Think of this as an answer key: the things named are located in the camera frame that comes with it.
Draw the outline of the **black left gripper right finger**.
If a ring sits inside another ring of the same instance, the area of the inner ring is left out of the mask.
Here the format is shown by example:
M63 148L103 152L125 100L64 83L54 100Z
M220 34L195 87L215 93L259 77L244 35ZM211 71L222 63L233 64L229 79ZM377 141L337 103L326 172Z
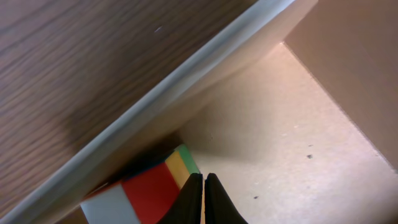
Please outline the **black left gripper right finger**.
M209 173L205 180L205 223L248 224L214 173Z

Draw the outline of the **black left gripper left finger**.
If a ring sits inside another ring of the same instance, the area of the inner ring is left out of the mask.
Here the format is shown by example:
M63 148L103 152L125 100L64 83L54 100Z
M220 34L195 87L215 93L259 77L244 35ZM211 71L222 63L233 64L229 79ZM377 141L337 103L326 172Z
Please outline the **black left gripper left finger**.
M203 175L191 174L177 199L158 224L200 224L202 193Z

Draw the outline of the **multicoloured puzzle cube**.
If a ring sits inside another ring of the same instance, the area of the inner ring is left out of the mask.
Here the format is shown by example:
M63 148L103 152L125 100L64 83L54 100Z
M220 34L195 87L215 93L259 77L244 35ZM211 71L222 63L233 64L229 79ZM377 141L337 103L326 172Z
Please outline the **multicoloured puzzle cube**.
M199 173L186 145L90 195L80 204L89 224L157 223L190 174Z

